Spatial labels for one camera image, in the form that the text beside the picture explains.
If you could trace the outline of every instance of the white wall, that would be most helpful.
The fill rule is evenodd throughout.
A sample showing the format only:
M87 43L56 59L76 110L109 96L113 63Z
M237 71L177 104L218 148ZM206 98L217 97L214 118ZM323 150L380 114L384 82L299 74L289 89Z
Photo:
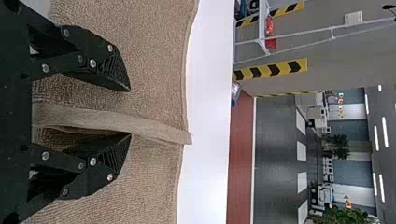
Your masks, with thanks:
M201 0L187 55L185 147L177 196L178 224L225 224L227 211L233 1Z
M329 112L329 120L367 119L365 104L330 105Z
M354 204L375 207L374 189L339 184L332 186L334 187L335 200L339 203L344 203L346 201L344 197L347 195L349 201Z
M370 152L350 152L350 155L347 157L349 161L371 161Z

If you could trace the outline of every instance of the fabric fold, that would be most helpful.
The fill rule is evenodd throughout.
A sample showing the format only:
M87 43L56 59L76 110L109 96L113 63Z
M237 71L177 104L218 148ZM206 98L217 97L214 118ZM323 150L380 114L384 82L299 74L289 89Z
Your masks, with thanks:
M111 111L36 103L33 104L32 123L36 128L52 128L66 133L123 132L141 135L147 139L158 139L160 142L191 144L191 135L186 131L169 127L155 120Z

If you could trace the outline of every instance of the gray floor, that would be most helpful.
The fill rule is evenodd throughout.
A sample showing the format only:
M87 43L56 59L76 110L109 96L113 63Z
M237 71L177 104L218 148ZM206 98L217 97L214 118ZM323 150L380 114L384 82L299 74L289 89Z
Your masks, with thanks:
M373 150L373 172L376 173L378 196L376 198L377 215L382 223L396 223L396 110L395 110L395 85L382 85L382 91L378 87L366 88L369 99L368 124L369 135L375 148L374 125L378 129L379 151ZM389 147L384 145L382 117L387 119ZM384 179L385 202L381 200L381 190L378 176L382 174Z
M296 224L307 200L307 189L297 193L297 174L308 167L297 161L297 141L306 138L296 128L294 97L258 98L256 116L254 223Z

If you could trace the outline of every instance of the white surface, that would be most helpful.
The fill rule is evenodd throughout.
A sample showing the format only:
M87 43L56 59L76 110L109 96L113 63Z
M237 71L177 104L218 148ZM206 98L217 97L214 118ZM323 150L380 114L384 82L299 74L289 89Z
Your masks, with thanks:
M374 189L338 184L332 186L334 187L334 198L339 203L344 203L346 201L344 197L347 195L349 201L354 204L375 207Z
M346 25L357 25L363 22L363 11L348 13L345 15Z
M375 138L375 150L379 151L378 130L376 128L376 125L374 126L374 138Z
M250 192L250 224L253 224L254 216L254 173L256 171L256 109L257 97L253 101L253 142L251 148L251 192Z
M389 147L387 120L385 117L382 117L382 131L384 132L384 145L385 147Z
M378 190L376 189L376 174L373 173L373 185L374 185L374 196L378 195Z
M306 161L306 146L297 141L297 161Z
M329 110L329 120L367 119L365 104L331 105Z
M232 69L233 1L201 0L187 54L193 145L183 155L178 224L226 223Z
M305 120L298 110L296 110L296 127L305 135Z
M366 114L370 114L370 109L369 109L369 96L367 94L364 95L364 100L366 104Z
M259 39L258 43L265 54L269 54L269 50L265 46L265 19L269 13L267 0L260 0L260 18L259 18Z
M298 209L298 224L304 224L308 218L308 201L305 201Z
M347 157L349 161L371 161L370 152L350 152Z
M381 200L385 202L385 191L384 191L384 179L382 175L379 175L379 187L381 188Z
M301 193L308 187L306 172L297 174L297 193Z

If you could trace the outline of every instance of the tree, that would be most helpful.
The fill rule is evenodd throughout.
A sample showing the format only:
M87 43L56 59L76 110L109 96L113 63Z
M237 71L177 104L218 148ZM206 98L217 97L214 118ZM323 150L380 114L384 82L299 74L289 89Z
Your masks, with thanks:
M339 147L335 150L332 151L332 154L334 157L336 157L339 160L346 161L348 156L350 156L349 149L344 148L344 147Z
M371 224L367 212L360 209L328 209L324 217L312 217L316 224Z

